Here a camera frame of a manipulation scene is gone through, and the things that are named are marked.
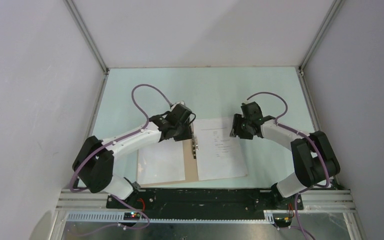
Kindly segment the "metal folder clip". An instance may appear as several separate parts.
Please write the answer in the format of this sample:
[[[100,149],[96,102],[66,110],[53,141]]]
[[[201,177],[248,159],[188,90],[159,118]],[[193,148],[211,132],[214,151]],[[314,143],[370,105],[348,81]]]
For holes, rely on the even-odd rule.
[[[191,139],[191,151],[192,151],[192,156],[195,160],[197,159],[197,150],[198,149],[199,149],[198,139],[196,136],[193,136]]]

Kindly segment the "white paper sheet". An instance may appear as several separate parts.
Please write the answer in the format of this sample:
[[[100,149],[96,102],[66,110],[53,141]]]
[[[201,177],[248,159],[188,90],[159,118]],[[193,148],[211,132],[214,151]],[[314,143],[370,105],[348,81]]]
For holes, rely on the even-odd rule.
[[[181,141],[165,140],[138,150],[137,182],[140,185],[179,182],[185,179]]]

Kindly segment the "printed paper sheet stack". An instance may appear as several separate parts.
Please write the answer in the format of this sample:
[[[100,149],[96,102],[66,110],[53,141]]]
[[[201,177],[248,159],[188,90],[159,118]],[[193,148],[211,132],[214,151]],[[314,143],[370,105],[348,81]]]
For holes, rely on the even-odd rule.
[[[232,117],[198,119],[193,123],[199,181],[248,175],[239,139],[230,137],[232,126]]]

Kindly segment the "brown cardboard folder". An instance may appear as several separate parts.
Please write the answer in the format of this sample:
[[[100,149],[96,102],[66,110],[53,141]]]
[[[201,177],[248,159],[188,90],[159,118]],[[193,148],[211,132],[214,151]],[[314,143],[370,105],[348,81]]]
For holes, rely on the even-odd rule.
[[[185,180],[167,182],[167,183],[155,183],[155,184],[144,184],[142,187],[154,187],[160,185],[175,185],[175,184],[186,184],[202,182],[198,178],[197,160],[193,158],[191,140],[181,141],[183,144],[183,157],[184,157],[184,168],[185,168]]]

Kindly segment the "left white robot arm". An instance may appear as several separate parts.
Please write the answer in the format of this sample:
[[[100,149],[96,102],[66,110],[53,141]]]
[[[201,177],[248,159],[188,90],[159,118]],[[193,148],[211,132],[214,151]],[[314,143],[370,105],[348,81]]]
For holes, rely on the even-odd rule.
[[[128,179],[114,173],[117,158],[170,139],[176,142],[190,140],[195,117],[192,110],[178,102],[170,110],[147,118],[143,126],[124,135],[105,139],[94,135],[88,137],[72,164],[74,173],[70,190],[74,193],[85,190],[106,192],[118,198],[125,208],[133,208],[138,202],[138,194]]]

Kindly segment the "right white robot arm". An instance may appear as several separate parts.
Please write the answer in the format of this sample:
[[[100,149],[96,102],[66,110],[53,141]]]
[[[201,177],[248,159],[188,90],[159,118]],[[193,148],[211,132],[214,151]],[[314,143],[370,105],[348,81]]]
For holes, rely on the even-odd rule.
[[[291,196],[308,190],[340,173],[341,167],[327,135],[296,130],[280,123],[275,117],[264,116],[256,102],[242,103],[241,113],[233,116],[230,137],[270,140],[291,151],[294,172],[271,187],[271,204],[284,209]]]

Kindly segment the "right circuit board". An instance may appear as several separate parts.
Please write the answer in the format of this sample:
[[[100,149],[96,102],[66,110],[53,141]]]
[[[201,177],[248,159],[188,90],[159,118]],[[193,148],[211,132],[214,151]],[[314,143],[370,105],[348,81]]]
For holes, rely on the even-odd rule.
[[[289,228],[292,224],[292,219],[290,217],[275,217],[274,226],[276,228]]]

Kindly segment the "circuit board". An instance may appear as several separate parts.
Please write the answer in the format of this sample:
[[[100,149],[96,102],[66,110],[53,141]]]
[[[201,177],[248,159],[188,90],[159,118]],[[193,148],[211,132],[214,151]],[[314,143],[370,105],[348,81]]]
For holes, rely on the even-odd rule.
[[[125,212],[123,215],[124,221],[138,221],[142,218],[139,212]]]
[[[274,226],[276,228],[289,228],[292,224],[292,219],[290,217],[275,217]]]

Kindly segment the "left circuit board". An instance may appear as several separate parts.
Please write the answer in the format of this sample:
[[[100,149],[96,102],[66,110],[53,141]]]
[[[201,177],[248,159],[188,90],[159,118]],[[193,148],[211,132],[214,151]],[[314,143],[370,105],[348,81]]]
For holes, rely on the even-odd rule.
[[[139,212],[125,212],[123,215],[124,221],[138,221],[142,218]]]

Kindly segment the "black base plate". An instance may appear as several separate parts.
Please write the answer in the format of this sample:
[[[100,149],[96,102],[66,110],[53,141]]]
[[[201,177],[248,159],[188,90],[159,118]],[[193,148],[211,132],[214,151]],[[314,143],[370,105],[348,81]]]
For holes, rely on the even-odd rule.
[[[293,196],[278,199],[268,188],[143,188],[125,203],[155,220],[263,220],[264,211],[304,208]]]

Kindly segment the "left corner aluminium post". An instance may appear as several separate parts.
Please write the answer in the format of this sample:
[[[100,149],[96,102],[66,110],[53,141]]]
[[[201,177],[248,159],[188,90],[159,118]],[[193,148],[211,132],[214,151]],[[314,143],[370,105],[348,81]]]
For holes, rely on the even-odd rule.
[[[82,35],[86,45],[88,46],[89,50],[91,51],[94,59],[98,63],[101,71],[104,75],[107,75],[109,72],[109,67],[104,61],[104,58],[102,57],[99,48],[96,44],[96,42],[93,39],[93,36],[91,32],[89,31],[79,9],[77,8],[77,5],[74,0],[63,0],[64,4],[66,5],[66,8],[68,12],[70,13],[74,23],[76,24],[77,28],[79,29],[80,34]]]

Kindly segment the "corner aluminium post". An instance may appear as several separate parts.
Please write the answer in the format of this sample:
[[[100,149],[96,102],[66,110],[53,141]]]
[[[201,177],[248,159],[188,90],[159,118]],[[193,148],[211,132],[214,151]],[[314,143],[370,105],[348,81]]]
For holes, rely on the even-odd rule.
[[[308,65],[308,63],[310,62],[314,54],[316,53],[318,47],[323,41],[323,38],[326,36],[329,28],[331,27],[332,23],[334,22],[336,16],[340,12],[345,2],[346,2],[345,0],[334,0],[332,2],[313,40],[311,41],[309,48],[305,52],[304,57],[298,66],[298,69],[300,72],[304,71],[304,69],[306,68],[306,66]]]
[[[93,36],[91,32],[89,31],[79,9],[77,8],[77,5],[74,0],[63,0],[64,4],[66,5],[66,8],[68,12],[70,13],[74,23],[76,24],[77,28],[79,29],[80,34],[82,35],[86,45],[88,46],[89,50],[91,51],[94,59],[98,63],[101,71],[104,75],[107,75],[109,72],[109,67],[104,61],[104,58],[102,57],[99,48],[96,44],[96,42],[93,39]]]

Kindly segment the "aluminium frame rail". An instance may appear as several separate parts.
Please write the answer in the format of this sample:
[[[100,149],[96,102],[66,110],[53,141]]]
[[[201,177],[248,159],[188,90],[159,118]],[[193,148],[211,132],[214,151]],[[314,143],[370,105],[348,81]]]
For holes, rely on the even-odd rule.
[[[275,200],[267,188],[147,188],[120,203],[105,192],[61,191],[57,210],[69,221],[116,223],[272,223],[299,213],[355,213],[349,190],[309,190]]]

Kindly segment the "right corner aluminium post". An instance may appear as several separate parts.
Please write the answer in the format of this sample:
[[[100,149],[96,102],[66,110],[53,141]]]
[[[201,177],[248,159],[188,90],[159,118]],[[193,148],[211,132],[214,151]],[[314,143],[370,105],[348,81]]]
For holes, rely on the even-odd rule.
[[[298,66],[298,69],[300,72],[304,71],[304,69],[306,68],[306,66],[308,65],[308,63],[310,62],[314,54],[316,53],[318,47],[323,41],[323,38],[326,36],[329,28],[331,27],[332,23],[334,22],[336,16],[340,12],[345,2],[346,2],[345,0],[334,0],[332,2],[313,40],[311,41],[309,48],[305,52],[304,57]]]

